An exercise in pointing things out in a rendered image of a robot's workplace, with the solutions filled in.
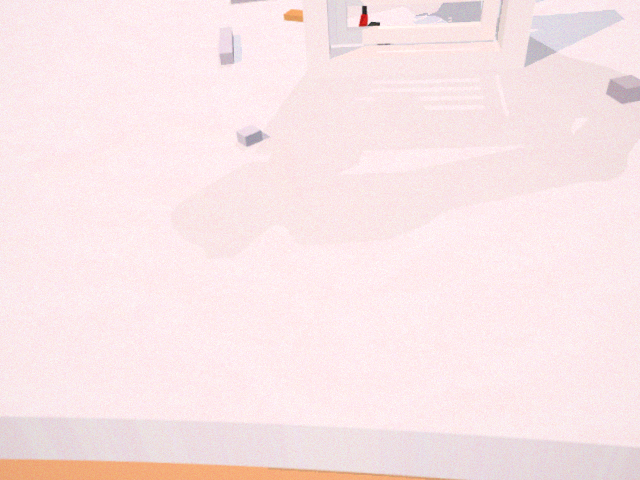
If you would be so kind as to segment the orange rectangular block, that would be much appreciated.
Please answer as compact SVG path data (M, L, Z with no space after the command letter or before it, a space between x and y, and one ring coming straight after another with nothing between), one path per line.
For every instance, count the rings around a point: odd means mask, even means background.
M283 14L283 20L304 22L303 10L291 9Z

